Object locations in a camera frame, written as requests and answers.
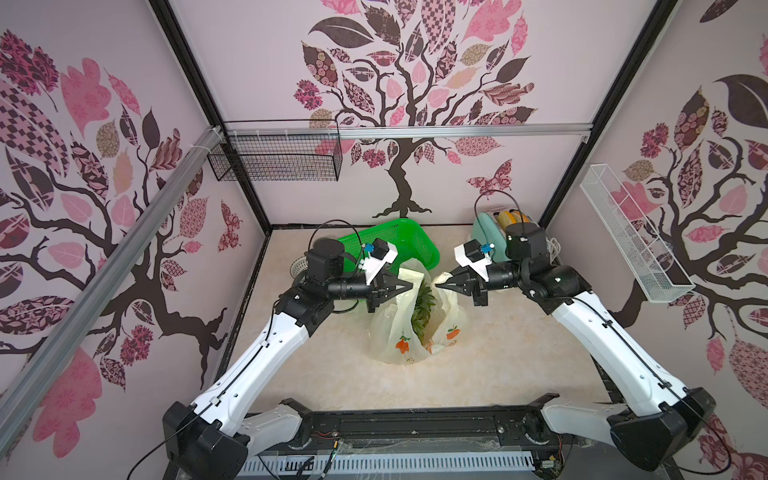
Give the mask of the large pineapple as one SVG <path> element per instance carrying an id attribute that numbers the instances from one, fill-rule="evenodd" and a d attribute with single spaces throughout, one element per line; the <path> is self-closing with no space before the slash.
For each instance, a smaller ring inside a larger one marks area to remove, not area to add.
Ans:
<path id="1" fill-rule="evenodd" d="M 412 330 L 422 346 L 425 346 L 427 343 L 425 333 L 431 320 L 432 310 L 436 304 L 437 300 L 430 284 L 428 282 L 422 282 L 416 296 L 414 310 L 411 316 Z"/>

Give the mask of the yellow plastic bag orange print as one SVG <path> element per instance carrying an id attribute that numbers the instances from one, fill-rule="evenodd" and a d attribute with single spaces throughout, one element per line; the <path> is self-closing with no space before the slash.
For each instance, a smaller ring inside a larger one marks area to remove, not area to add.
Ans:
<path id="1" fill-rule="evenodd" d="M 421 362 L 467 337 L 470 321 L 458 294 L 442 289 L 450 278 L 433 278 L 416 259 L 405 261 L 398 278 L 412 289 L 387 301 L 369 325 L 369 356 L 379 362 L 407 365 Z"/>

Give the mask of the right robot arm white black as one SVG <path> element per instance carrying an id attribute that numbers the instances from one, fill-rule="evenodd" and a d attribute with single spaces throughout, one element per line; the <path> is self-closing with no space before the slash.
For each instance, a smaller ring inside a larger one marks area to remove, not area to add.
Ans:
<path id="1" fill-rule="evenodd" d="M 689 388 L 656 362 L 614 319 L 591 285 L 572 267 L 550 260 L 545 230 L 530 222 L 504 233 L 506 261 L 494 245 L 472 239 L 454 249 L 457 266 L 439 288 L 485 306 L 491 291 L 516 288 L 564 326 L 617 387 L 617 404 L 540 397 L 526 428 L 542 442 L 550 433 L 615 447 L 630 463 L 654 471 L 696 439 L 716 407 L 703 388 Z"/>

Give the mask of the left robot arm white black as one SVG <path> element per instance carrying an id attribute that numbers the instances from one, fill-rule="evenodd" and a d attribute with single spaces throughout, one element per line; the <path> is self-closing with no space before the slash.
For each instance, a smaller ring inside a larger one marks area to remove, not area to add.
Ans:
<path id="1" fill-rule="evenodd" d="M 332 315 L 338 300 L 362 300 L 369 312 L 412 290 L 390 268 L 397 247 L 376 238 L 362 244 L 355 270 L 352 254 L 330 238 L 316 240 L 296 275 L 270 310 L 265 329 L 215 383 L 191 404 L 174 403 L 162 423 L 171 465 L 192 479 L 234 479 L 247 460 L 294 440 L 307 416 L 302 405 L 283 401 L 250 416 L 254 401 L 285 361 Z"/>

